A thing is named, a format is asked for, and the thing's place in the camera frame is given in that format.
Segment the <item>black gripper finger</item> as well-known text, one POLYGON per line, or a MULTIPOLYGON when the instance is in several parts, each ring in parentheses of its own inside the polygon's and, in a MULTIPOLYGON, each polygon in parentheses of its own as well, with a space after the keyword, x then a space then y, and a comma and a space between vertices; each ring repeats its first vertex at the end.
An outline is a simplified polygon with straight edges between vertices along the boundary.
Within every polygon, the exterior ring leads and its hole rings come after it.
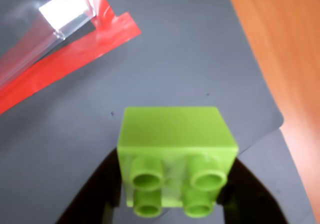
POLYGON ((58 224, 111 224, 120 205, 122 177, 113 149, 67 207, 58 224))
POLYGON ((239 159, 234 161, 216 202, 223 206, 226 224, 288 223, 273 195, 239 159))

